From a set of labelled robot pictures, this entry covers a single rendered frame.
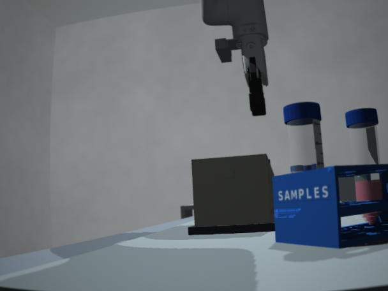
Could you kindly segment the blue tube rack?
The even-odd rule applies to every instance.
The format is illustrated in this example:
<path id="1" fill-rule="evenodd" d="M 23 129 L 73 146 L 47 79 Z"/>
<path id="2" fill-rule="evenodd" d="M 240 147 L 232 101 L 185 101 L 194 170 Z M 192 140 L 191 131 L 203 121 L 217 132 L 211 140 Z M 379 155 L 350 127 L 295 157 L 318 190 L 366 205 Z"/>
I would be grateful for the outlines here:
<path id="1" fill-rule="evenodd" d="M 373 173 L 382 174 L 384 199 L 340 203 L 339 177 Z M 272 186 L 277 243 L 345 248 L 388 238 L 388 164 L 340 165 L 277 175 L 272 177 Z M 379 211 L 374 225 L 341 226 L 341 217 Z"/>

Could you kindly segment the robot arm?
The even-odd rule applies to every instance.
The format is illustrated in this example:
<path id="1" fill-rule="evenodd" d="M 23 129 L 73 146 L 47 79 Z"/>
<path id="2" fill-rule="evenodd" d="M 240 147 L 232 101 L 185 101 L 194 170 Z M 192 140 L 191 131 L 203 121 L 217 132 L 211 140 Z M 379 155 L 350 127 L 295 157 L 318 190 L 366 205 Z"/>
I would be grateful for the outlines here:
<path id="1" fill-rule="evenodd" d="M 215 39 L 222 63 L 232 62 L 236 42 L 245 36 L 263 36 L 267 40 L 264 0 L 200 0 L 202 20 L 209 26 L 232 26 L 233 38 Z"/>

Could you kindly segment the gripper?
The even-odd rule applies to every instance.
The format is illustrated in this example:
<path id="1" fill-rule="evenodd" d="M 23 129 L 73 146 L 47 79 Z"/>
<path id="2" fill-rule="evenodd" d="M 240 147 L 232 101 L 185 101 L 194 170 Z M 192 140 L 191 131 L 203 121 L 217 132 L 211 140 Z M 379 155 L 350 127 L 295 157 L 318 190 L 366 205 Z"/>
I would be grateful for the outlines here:
<path id="1" fill-rule="evenodd" d="M 267 45 L 267 39 L 263 36 L 251 35 L 242 37 L 237 42 L 236 47 L 241 49 L 244 74 L 248 87 L 250 88 L 250 110 L 253 116 L 264 116 L 266 115 L 266 111 L 262 85 L 268 86 L 264 53 L 264 46 Z"/>

